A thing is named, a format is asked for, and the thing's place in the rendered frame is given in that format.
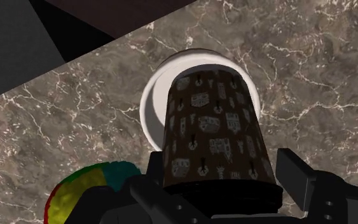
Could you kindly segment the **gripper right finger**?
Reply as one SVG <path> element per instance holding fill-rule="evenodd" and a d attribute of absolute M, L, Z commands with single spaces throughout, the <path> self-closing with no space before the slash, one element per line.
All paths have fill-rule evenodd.
<path fill-rule="evenodd" d="M 358 186 L 311 168 L 289 148 L 277 150 L 275 175 L 308 214 L 303 224 L 358 224 Z"/>

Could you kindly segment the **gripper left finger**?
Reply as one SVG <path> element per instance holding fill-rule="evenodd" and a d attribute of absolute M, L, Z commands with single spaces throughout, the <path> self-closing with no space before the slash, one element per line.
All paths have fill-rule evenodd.
<path fill-rule="evenodd" d="M 146 174 L 126 161 L 106 163 L 101 171 L 106 185 L 85 190 L 64 224 L 211 224 L 189 202 L 162 189 L 161 152 L 152 152 Z"/>

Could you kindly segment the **dark patterned cup with lid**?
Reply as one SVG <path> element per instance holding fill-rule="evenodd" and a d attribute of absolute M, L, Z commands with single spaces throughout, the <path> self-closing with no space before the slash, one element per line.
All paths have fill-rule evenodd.
<path fill-rule="evenodd" d="M 236 72 L 173 81 L 163 159 L 163 188 L 208 217 L 276 213 L 282 205 L 248 86 Z"/>

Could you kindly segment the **multicoloured ball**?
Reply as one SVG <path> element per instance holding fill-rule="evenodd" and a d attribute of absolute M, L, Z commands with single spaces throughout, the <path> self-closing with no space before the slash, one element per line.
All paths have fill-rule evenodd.
<path fill-rule="evenodd" d="M 127 161 L 93 164 L 70 174 L 50 193 L 45 204 L 43 224 L 64 224 L 87 189 L 108 186 L 117 192 L 127 178 L 140 174 L 140 169 Z"/>

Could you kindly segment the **white bowl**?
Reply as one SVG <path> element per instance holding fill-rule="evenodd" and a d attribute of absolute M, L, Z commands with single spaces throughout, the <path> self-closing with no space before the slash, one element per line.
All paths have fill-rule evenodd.
<path fill-rule="evenodd" d="M 167 57 L 154 71 L 142 93 L 139 115 L 144 135 L 156 151 L 163 148 L 163 133 L 167 110 L 167 98 L 172 82 L 185 70 L 199 70 L 201 65 L 218 65 L 227 71 L 234 70 L 246 82 L 257 118 L 260 118 L 261 105 L 257 88 L 251 77 L 238 64 L 213 50 L 190 48 Z"/>

